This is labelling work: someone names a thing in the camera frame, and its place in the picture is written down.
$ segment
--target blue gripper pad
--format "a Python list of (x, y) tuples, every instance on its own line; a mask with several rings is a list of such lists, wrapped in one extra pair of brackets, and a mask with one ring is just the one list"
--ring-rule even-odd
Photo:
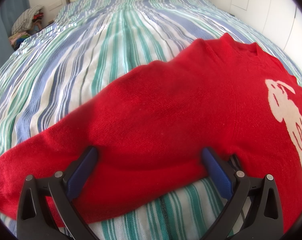
[(67, 182), (66, 195), (70, 201), (80, 195), (80, 192), (93, 171), (97, 161), (97, 149), (92, 147)]
[(232, 182), (208, 148), (203, 149), (202, 160), (220, 196), (229, 201), (233, 195)]

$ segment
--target silver pin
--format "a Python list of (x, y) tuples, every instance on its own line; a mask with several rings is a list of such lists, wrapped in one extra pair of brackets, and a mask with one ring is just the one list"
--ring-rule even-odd
[(266, 178), (267, 178), (268, 180), (273, 180), (273, 179), (274, 179), (273, 176), (272, 176), (271, 174), (268, 174), (268, 175), (266, 176)]
[(62, 175), (63, 175), (63, 172), (62, 172), (62, 171), (57, 171), (57, 172), (54, 174), (54, 176), (55, 176), (56, 178), (60, 178)]
[(33, 176), (32, 175), (28, 175), (27, 177), (26, 177), (26, 180), (27, 181), (30, 181), (30, 180), (32, 180), (33, 179)]
[(240, 177), (240, 178), (243, 178), (245, 174), (244, 174), (243, 171), (237, 171), (237, 172), (236, 172), (236, 175), (237, 175), (238, 177)]

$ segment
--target red sweater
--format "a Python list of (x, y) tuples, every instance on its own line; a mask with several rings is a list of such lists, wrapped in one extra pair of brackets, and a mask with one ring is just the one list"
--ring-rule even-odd
[(302, 88), (278, 59), (228, 34), (133, 69), (3, 154), (0, 211), (15, 219), (25, 177), (64, 170), (88, 145), (99, 162), (74, 200), (87, 223), (206, 176), (206, 146), (225, 160), (236, 153), (249, 176), (274, 176), (285, 231), (302, 211)]

